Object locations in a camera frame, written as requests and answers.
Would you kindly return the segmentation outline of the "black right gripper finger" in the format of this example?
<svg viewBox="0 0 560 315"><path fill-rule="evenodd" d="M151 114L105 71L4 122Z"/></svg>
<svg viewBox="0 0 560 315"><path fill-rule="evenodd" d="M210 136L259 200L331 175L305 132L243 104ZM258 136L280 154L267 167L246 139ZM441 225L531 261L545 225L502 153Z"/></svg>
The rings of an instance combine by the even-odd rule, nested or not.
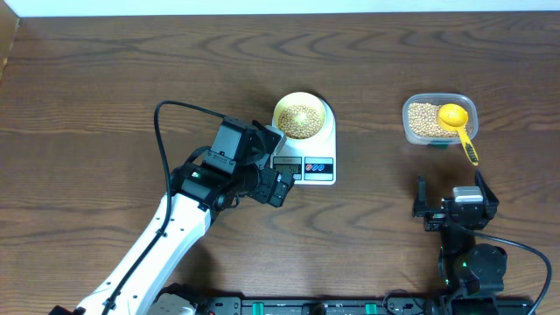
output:
<svg viewBox="0 0 560 315"><path fill-rule="evenodd" d="M423 176L417 178L417 195L414 200L415 209L424 209L427 207L427 196L426 196L426 182Z"/></svg>
<svg viewBox="0 0 560 315"><path fill-rule="evenodd" d="M484 204L487 207L496 208L500 204L500 201L487 185L480 170L475 171L474 181L475 185L481 190Z"/></svg>

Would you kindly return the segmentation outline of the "yellow measuring scoop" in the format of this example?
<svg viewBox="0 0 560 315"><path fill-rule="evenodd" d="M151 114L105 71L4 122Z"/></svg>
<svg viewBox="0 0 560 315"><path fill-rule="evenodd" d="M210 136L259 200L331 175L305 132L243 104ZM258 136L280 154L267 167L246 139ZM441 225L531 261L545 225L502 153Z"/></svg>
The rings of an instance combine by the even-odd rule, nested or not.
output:
<svg viewBox="0 0 560 315"><path fill-rule="evenodd" d="M460 107L458 104L447 103L440 107L437 112L437 123L443 130L455 132L461 142L463 150L473 165L479 164L479 157L473 147L471 138L466 132L466 125L468 123L467 111Z"/></svg>

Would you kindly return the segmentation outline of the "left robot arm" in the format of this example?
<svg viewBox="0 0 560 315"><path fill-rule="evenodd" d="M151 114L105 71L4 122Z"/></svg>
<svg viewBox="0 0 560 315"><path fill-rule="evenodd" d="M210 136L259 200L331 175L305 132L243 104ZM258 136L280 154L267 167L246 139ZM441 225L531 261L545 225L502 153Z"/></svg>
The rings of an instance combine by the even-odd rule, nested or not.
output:
<svg viewBox="0 0 560 315"><path fill-rule="evenodd" d="M204 236L219 212L238 206L248 196L280 207L294 185L288 171L251 165L231 177L222 177L196 165L208 157L209 147L198 148L170 176L170 189L141 236L114 271L72 315L84 314L196 314L202 304L179 285L166 282L186 252Z"/></svg>

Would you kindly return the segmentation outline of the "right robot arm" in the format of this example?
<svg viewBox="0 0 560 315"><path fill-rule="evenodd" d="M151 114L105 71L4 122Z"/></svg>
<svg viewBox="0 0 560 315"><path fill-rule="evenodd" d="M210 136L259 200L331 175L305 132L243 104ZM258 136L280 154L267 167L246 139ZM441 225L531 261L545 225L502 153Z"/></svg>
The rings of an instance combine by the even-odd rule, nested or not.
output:
<svg viewBox="0 0 560 315"><path fill-rule="evenodd" d="M446 292L424 304L424 312L499 314L495 294L504 290L508 255L501 247L475 241L474 233L494 218L499 205L481 172L475 172L473 185L455 187L439 207L428 205L423 177L417 187L412 214L423 219L425 231L440 234L438 270L446 285Z"/></svg>

